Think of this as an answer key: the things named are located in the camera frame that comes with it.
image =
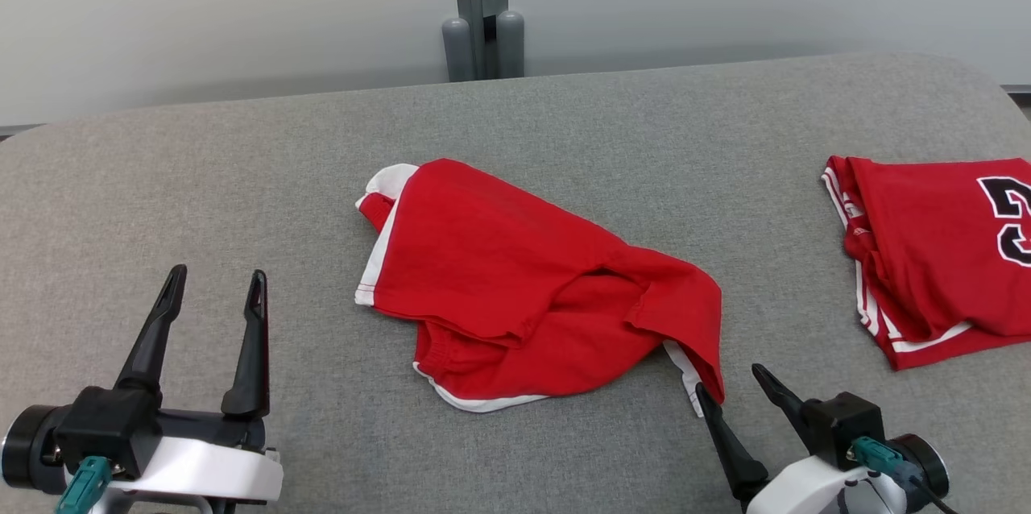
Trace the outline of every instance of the gray metal post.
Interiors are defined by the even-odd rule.
[[[523,15],[519,12],[505,10],[498,14],[498,76],[501,78],[526,74],[524,28]]]
[[[447,58],[447,79],[452,82],[474,80],[476,64],[472,57],[469,23],[463,19],[448,19],[440,30],[444,37],[444,56]]]

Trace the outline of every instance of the cloth garment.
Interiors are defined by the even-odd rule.
[[[1031,339],[1031,165],[827,162],[861,322],[895,370]]]
[[[695,411],[723,401],[720,287],[457,161],[378,172],[358,209],[379,231],[359,305],[415,320],[413,367],[489,412],[602,386],[664,344]]]

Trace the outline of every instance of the red fabric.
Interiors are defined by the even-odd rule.
[[[720,287],[687,262],[445,159],[407,180],[389,234],[374,308],[418,321],[420,371],[457,398],[588,391],[672,338],[724,399]]]
[[[376,194],[366,195],[358,210],[364,214],[369,224],[372,224],[376,232],[383,232],[384,225],[387,225],[387,217],[390,216],[391,208],[394,208],[394,199],[387,198],[387,196],[376,192]]]
[[[845,252],[861,267],[863,322],[893,368],[1031,339],[1031,245],[1000,238],[1004,228],[1019,234],[1031,224],[1031,198],[1019,190],[1031,183],[1031,165],[879,165],[834,156],[825,179],[846,219]],[[1002,208],[1019,216],[998,216],[986,186],[1001,189]],[[1007,260],[1025,260],[1025,249],[1027,264]]]

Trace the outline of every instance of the white stripe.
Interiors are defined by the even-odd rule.
[[[856,261],[856,271],[862,273],[862,268],[858,267],[859,262]],[[866,318],[870,320],[869,325],[866,327],[870,335],[876,337],[880,331],[880,320],[877,320],[877,300],[873,298],[873,290],[870,290],[869,286],[866,286]]]
[[[888,338],[902,338],[902,334],[899,333],[898,328],[895,323],[888,318],[888,312],[885,309],[880,309],[880,318],[885,320],[885,328],[888,330]]]
[[[372,253],[369,253],[369,261],[365,264],[365,271],[362,272],[362,283],[355,290],[355,302],[358,305],[374,305],[376,282],[379,280],[379,273],[383,272],[384,258],[387,256],[387,245],[390,243],[391,232],[394,231],[394,214],[397,213],[397,206],[401,203],[401,192],[404,191],[405,183],[409,177],[415,173],[413,165],[399,163],[390,168],[380,169],[372,179],[369,179],[368,186],[365,186],[365,195],[359,198],[356,203],[357,208],[362,208],[362,202],[368,198],[369,194],[383,194],[394,201],[394,206],[387,215],[383,231],[379,232],[376,243],[372,245]]]
[[[856,261],[856,311],[859,312],[859,323],[870,331],[870,316],[866,313],[866,283],[863,282],[863,266],[859,261]]]
[[[934,341],[925,342],[909,342],[909,341],[895,341],[892,342],[892,349],[895,349],[896,353],[912,353],[913,351],[920,351],[921,349],[927,349],[928,346],[935,346],[939,342],[949,341],[951,338],[962,334],[968,328],[972,328],[971,323],[964,322],[958,323],[958,325],[951,328],[951,330],[941,334],[941,337],[934,339]]]
[[[821,177],[824,183],[827,184],[827,192],[831,195],[831,201],[834,202],[834,207],[838,210],[838,215],[841,217],[841,224],[844,227],[849,227],[849,217],[844,212],[844,203],[841,201],[841,194],[838,189],[837,176],[834,174],[834,170],[831,168],[824,170],[824,175]]]
[[[518,396],[516,398],[498,398],[497,400],[462,400],[459,399],[441,385],[438,385],[436,381],[430,375],[419,371],[419,364],[411,364],[411,368],[415,370],[419,375],[427,378],[433,389],[436,390],[438,396],[446,401],[453,407],[456,407],[462,411],[467,412],[492,412],[497,410],[502,410],[504,408],[510,408],[512,405],[529,404],[530,402],[536,402],[537,400],[544,400],[547,396]]]
[[[702,412],[702,405],[698,401],[698,396],[695,393],[695,387],[702,382],[702,378],[698,375],[698,370],[691,364],[691,359],[688,358],[688,353],[684,352],[679,342],[670,341],[666,339],[662,342],[663,348],[666,348],[666,353],[669,355],[669,359],[673,361],[673,365],[679,368],[684,375],[680,376],[680,382],[684,384],[684,388],[688,391],[688,397],[691,400],[691,407],[694,408],[695,414],[698,417],[705,417]]]

